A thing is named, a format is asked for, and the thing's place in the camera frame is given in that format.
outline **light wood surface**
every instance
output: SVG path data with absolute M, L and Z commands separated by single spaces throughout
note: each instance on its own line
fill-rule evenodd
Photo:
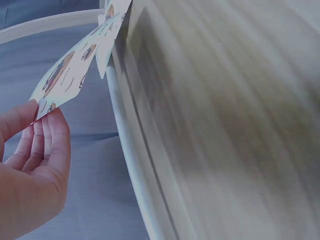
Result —
M 319 12 L 133 1 L 112 54 L 164 233 L 151 239 L 320 239 Z
M 98 15 L 103 14 L 104 12 L 104 9 L 90 9 L 26 21 L 0 30 L 0 44 L 55 29 L 93 23 L 97 23 L 98 25 Z

